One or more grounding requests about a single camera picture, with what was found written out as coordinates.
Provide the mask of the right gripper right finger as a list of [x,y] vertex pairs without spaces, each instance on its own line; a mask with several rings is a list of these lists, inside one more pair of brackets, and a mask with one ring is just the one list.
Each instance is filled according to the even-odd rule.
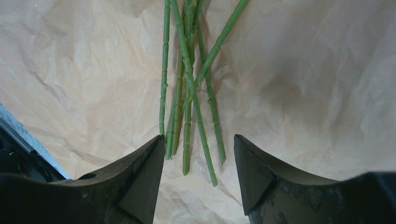
[[234,136],[244,214],[252,224],[393,224],[396,174],[337,181],[294,167]]

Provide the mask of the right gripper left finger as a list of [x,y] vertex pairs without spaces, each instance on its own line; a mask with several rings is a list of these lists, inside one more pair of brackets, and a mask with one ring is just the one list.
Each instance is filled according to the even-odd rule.
[[3,224],[151,224],[164,164],[158,135],[80,178],[42,183],[0,176]]

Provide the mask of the paper flower bouquet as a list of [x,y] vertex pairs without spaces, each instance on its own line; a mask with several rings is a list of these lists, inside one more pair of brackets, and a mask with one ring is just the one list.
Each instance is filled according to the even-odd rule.
[[[164,3],[159,132],[165,138],[166,160],[170,160],[177,153],[179,140],[183,140],[182,172],[184,175],[187,175],[190,172],[191,165],[191,119],[193,115],[196,115],[209,177],[212,185],[217,186],[218,180],[215,174],[203,115],[198,100],[198,88],[202,82],[205,82],[219,160],[221,164],[224,164],[226,161],[225,145],[212,86],[210,66],[248,2],[246,0],[240,0],[237,3],[209,51],[205,48],[199,22],[203,11],[203,4],[201,0],[186,0],[182,5],[179,5],[176,0],[167,0]],[[172,21],[176,24],[176,35],[178,38],[177,73],[170,117],[169,121],[165,121],[170,24]]]

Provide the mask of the orange wrapping paper sheet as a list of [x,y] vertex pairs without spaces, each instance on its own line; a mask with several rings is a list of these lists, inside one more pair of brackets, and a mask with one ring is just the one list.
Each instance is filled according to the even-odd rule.
[[[3,0],[0,103],[69,178],[159,133],[162,0]],[[396,169],[396,3],[251,0],[211,66],[226,150],[219,161],[206,86],[196,126],[164,164],[156,224],[246,224],[233,153],[241,134],[307,172],[343,180]]]

